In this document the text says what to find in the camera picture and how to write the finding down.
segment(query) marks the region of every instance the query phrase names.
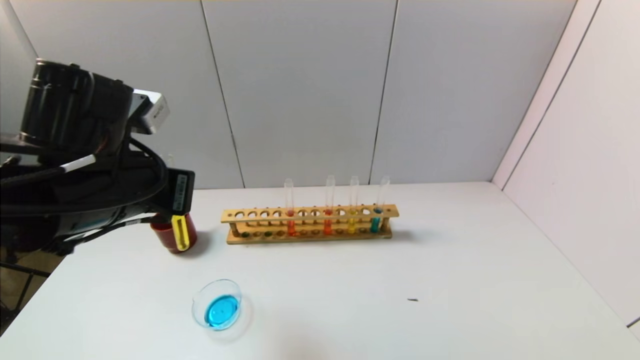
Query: wooden test tube rack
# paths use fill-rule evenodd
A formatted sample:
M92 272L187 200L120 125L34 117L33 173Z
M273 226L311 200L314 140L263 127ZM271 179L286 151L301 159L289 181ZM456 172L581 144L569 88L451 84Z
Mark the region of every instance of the wooden test tube rack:
M294 208L288 217L284 208L226 209L221 222L229 224L228 244L292 243L330 240L390 239L389 218L398 217L393 204L382 206L382 213L374 212L373 205L356 206L356 214L349 215L348 206L334 206L332 215L325 215L324 206ZM355 219L355 233L349 234L348 220ZM381 218L377 233L371 232L373 218ZM324 221L332 221L332 233L324 233ZM295 221L296 235L287 234L287 221Z

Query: blue liquid in petri dish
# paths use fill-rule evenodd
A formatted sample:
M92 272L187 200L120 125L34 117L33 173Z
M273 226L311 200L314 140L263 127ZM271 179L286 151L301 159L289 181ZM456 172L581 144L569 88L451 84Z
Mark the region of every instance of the blue liquid in petri dish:
M222 295L209 304L204 321L216 330L233 325L237 318L238 300L231 295Z

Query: white table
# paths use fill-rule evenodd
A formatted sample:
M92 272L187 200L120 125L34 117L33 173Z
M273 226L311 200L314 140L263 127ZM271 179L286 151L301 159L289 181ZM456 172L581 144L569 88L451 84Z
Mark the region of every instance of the white table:
M362 187L361 202L375 191ZM296 205L323 196L297 188ZM189 253L169 254L146 225L80 246L0 338L0 356L640 359L640 342L494 185L392 185L388 197L401 214L391 240L247 246L225 243L222 209L281 205L283 191L197 191ZM221 278L248 299L235 338L191 318L192 294Z

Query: glass test tube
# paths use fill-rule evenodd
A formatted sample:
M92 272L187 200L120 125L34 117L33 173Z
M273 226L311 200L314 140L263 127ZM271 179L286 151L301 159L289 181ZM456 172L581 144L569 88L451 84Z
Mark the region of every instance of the glass test tube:
M356 206L358 206L358 185L360 181L357 176L351 176L351 182L349 183L349 215L355 215L358 213ZM356 219L350 218L347 220L347 233L356 233Z
M287 208L287 216L293 217L296 213L293 210L293 180L286 179L284 181L284 193L285 193L285 207ZM296 222L293 220L287 221L287 234L289 236L296 236Z
M376 214L382 214L382 207L385 205L385 196L387 194L387 189L389 188L389 176L383 176L382 181L380 181L380 188L378 189L378 201L376 201L376 207L373 211ZM378 228L380 227L380 218L371 219L371 232L377 233Z
M324 205L326 209L324 210L325 215L333 214L333 191L335 190L335 177L333 175L329 175L326 178L326 188L324 189ZM324 221L324 234L331 235L331 219L326 219Z

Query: cyan liquid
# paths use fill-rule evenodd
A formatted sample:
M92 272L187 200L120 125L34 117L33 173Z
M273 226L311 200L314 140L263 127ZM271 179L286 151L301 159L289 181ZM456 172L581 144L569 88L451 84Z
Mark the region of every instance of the cyan liquid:
M233 325L237 318L238 300L231 295L222 295L211 302L204 314L204 321L217 330Z
M373 211L376 214L382 214L382 209L381 208L375 208L375 209L373 209ZM372 232L372 233L377 233L379 226L380 226L380 218L373 218L373 219L371 219L371 228L369 229L369 231Z

